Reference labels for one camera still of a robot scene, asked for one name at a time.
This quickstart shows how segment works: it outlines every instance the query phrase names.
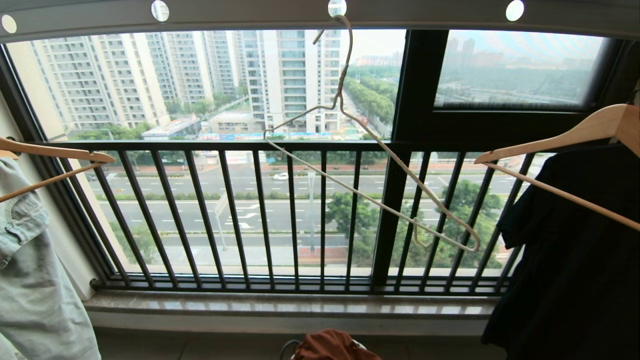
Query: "floor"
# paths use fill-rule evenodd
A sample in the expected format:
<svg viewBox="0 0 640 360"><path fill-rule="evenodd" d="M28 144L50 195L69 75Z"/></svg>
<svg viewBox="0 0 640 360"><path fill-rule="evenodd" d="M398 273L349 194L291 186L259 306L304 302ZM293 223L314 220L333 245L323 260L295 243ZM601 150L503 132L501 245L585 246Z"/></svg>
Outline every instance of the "floor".
<svg viewBox="0 0 640 360"><path fill-rule="evenodd" d="M96 329L103 360L278 360L288 340L302 335L202 334ZM354 336L384 360L504 359L501 348L476 337Z"/></svg>

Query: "street lamp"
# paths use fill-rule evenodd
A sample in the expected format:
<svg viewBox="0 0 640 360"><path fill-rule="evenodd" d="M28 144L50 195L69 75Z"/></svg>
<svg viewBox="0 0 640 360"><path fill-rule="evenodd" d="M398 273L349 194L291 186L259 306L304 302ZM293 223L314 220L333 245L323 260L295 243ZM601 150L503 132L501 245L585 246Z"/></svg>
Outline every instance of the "street lamp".
<svg viewBox="0 0 640 360"><path fill-rule="evenodd" d="M307 172L307 181L309 183L309 217L311 218L311 237L309 238L309 246L310 252L316 251L314 247L314 230L315 230L315 222L314 222L314 180L316 179L316 172L309 171Z"/></svg>

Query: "circular light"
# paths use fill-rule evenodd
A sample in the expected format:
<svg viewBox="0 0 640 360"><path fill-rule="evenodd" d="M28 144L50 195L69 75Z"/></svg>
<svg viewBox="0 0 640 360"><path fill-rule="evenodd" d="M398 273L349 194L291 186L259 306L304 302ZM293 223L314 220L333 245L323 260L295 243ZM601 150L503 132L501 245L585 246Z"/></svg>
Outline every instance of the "circular light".
<svg viewBox="0 0 640 360"><path fill-rule="evenodd" d="M346 0L329 0L329 15L344 15L347 13Z"/></svg>
<svg viewBox="0 0 640 360"><path fill-rule="evenodd" d="M169 6L162 0L154 0L154 2L151 3L151 14L159 22L165 22L169 19Z"/></svg>
<svg viewBox="0 0 640 360"><path fill-rule="evenodd" d="M15 34L15 32L18 31L18 25L15 23L15 20L11 15L2 15L0 22L2 22L2 27L7 33Z"/></svg>
<svg viewBox="0 0 640 360"><path fill-rule="evenodd" d="M505 12L508 21L518 20L523 13L524 4L521 0L513 0L510 2L509 5L507 5L507 11Z"/></svg>

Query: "orange cloth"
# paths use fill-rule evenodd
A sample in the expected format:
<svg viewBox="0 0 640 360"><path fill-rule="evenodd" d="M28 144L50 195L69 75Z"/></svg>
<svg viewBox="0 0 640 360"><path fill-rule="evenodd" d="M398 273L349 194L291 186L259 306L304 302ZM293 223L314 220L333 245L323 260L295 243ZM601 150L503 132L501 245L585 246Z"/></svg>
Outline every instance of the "orange cloth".
<svg viewBox="0 0 640 360"><path fill-rule="evenodd" d="M326 329L307 334L298 345L294 360L382 360L362 348L346 332Z"/></svg>

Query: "low building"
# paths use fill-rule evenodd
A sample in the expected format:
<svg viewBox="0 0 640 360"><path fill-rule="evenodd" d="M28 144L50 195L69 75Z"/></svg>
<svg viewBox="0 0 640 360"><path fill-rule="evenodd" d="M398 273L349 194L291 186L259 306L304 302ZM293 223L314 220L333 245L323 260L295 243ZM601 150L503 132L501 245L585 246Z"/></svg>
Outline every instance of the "low building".
<svg viewBox="0 0 640 360"><path fill-rule="evenodd" d="M195 114L182 119L175 119L168 124L156 126L142 133L144 140L169 140L178 136L196 138L200 132L200 119Z"/></svg>
<svg viewBox="0 0 640 360"><path fill-rule="evenodd" d="M261 133L264 121L258 121L248 111L224 111L210 119L211 132L218 134Z"/></svg>

